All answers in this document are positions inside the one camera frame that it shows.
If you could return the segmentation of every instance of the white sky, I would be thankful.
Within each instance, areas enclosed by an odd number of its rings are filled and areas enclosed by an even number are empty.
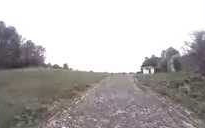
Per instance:
[[[46,47],[46,62],[138,71],[205,28],[205,0],[0,0],[0,20]]]

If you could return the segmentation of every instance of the building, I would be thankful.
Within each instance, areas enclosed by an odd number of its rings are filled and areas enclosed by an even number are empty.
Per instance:
[[[153,66],[142,66],[142,73],[143,74],[154,74],[155,73],[155,67]]]

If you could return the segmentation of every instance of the shed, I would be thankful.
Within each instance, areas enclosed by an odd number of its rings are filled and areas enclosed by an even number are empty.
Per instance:
[[[142,73],[143,74],[154,74],[155,73],[155,67],[153,66],[142,66]]]

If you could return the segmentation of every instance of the gravel road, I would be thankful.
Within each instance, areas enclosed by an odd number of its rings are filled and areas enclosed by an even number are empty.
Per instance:
[[[194,128],[136,87],[130,75],[102,80],[41,128]]]

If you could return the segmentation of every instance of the green grass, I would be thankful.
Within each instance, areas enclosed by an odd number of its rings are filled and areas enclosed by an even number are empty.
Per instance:
[[[138,75],[139,82],[182,104],[205,122],[205,77],[189,73]]]
[[[43,68],[0,71],[0,128],[37,127],[106,76]]]

